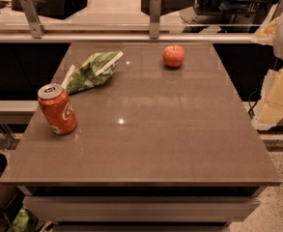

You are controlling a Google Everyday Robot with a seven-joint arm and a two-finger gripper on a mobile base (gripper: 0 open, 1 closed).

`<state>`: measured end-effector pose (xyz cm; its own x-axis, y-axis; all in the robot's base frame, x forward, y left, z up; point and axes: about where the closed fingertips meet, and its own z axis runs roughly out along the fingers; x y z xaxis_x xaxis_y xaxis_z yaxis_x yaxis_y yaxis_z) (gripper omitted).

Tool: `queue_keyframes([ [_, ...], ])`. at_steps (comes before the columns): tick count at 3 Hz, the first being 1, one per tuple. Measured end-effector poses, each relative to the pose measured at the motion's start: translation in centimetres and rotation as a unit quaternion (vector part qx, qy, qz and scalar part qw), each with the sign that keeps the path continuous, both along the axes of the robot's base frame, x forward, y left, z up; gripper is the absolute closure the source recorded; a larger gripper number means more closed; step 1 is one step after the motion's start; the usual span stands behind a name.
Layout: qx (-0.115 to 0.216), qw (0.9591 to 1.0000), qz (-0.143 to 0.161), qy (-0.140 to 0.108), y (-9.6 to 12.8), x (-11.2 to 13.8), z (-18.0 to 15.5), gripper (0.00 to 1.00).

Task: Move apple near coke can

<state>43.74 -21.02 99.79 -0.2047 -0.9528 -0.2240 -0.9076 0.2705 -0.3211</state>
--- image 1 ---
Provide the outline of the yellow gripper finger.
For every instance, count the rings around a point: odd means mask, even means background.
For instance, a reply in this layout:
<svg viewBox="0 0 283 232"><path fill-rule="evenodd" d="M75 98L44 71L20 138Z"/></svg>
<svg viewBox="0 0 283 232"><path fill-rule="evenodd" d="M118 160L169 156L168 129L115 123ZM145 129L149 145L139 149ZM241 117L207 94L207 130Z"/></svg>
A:
<svg viewBox="0 0 283 232"><path fill-rule="evenodd" d="M283 68L268 70L258 100L252 126L258 131L267 131L283 119Z"/></svg>
<svg viewBox="0 0 283 232"><path fill-rule="evenodd" d="M260 28L254 33L251 41L255 44L273 45L275 30L277 28L279 16L269 23L262 24Z"/></svg>

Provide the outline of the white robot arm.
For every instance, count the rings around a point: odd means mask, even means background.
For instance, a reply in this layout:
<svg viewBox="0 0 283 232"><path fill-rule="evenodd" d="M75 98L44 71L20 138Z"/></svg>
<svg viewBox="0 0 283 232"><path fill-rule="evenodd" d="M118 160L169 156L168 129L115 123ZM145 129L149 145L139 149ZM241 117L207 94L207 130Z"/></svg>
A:
<svg viewBox="0 0 283 232"><path fill-rule="evenodd" d="M276 58L283 60L283 12L268 24L263 24L254 34L252 41L273 47ZM267 131L283 119L283 68L268 70L252 119L258 131Z"/></svg>

